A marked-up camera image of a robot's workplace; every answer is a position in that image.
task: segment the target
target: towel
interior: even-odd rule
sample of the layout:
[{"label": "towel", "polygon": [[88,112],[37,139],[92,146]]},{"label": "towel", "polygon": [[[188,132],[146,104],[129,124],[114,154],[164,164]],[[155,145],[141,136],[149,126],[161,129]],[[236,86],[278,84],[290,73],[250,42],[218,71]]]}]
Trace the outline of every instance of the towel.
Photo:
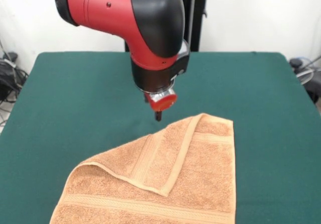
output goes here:
[{"label": "towel", "polygon": [[235,223],[233,122],[201,114],[69,175],[51,224]]}]

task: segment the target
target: table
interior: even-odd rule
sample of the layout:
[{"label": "table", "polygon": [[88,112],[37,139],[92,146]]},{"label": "table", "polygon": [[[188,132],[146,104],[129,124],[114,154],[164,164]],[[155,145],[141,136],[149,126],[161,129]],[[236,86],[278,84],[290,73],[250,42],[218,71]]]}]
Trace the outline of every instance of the table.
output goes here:
[{"label": "table", "polygon": [[127,53],[40,54],[0,137],[1,223],[49,223],[80,161],[199,113],[234,121],[237,223],[319,223],[321,118],[281,54],[192,53],[175,90],[158,123]]}]

